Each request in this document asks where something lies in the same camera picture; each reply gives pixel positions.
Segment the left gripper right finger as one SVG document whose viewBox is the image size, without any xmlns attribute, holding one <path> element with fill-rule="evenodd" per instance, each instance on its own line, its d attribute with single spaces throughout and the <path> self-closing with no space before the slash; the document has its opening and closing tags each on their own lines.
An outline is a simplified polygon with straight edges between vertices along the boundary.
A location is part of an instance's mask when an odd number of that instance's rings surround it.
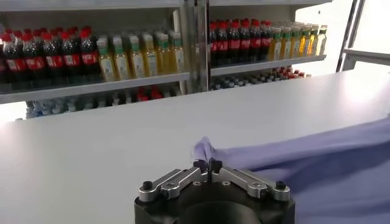
<svg viewBox="0 0 390 224">
<path fill-rule="evenodd" d="M 211 160 L 209 173 L 211 181 L 231 182 L 252 198 L 271 196 L 276 201 L 289 201 L 291 198 L 290 188 L 284 182 L 260 178 L 248 170 L 232 169 L 224 166 L 221 161 Z"/>
</svg>

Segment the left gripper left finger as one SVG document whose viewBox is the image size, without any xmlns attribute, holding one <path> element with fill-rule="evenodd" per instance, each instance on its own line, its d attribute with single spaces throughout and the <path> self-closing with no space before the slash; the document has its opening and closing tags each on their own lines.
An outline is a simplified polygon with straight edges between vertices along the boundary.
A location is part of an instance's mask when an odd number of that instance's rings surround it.
<svg viewBox="0 0 390 224">
<path fill-rule="evenodd" d="M 177 198 L 181 191 L 193 182 L 208 180 L 208 164 L 203 160 L 193 162 L 189 169 L 174 169 L 155 181 L 144 181 L 138 190 L 140 201 L 155 201 L 158 197 Z"/>
</svg>

